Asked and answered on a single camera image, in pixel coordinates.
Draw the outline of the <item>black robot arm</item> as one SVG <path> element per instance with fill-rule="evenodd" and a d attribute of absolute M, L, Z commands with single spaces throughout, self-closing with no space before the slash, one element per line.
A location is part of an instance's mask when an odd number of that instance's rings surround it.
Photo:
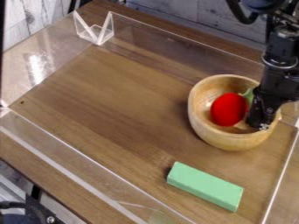
<path fill-rule="evenodd" d="M 268 130 L 277 111 L 299 101 L 299 0 L 242 0 L 257 14 L 266 15 L 265 72 L 254 88 L 247 124 Z"/>

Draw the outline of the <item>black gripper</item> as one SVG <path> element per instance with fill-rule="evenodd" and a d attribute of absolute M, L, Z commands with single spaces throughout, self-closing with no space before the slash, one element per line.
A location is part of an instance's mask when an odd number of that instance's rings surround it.
<path fill-rule="evenodd" d="M 281 106 L 299 100 L 299 59 L 265 56 L 262 60 L 266 67 L 261 84 L 254 89 L 247 124 L 258 130 L 268 130 Z"/>

